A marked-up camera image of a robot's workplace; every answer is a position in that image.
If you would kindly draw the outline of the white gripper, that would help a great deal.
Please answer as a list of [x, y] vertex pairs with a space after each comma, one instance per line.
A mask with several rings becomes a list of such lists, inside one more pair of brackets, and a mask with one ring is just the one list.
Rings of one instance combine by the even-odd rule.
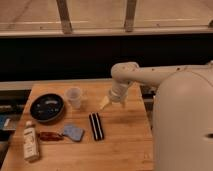
[[128, 88], [129, 88], [128, 84], [122, 84], [113, 81], [112, 87], [108, 92], [108, 96], [105, 96], [100, 102], [99, 105], [100, 109], [103, 110], [105, 107], [111, 105], [112, 102], [115, 103], [121, 102], [121, 106], [125, 108]]

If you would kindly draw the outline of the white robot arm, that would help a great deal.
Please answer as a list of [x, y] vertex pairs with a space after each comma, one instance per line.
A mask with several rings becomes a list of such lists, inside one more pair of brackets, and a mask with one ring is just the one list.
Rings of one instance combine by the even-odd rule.
[[111, 68], [102, 107], [124, 102], [135, 82], [157, 89], [153, 104], [153, 171], [213, 171], [213, 61], [204, 65]]

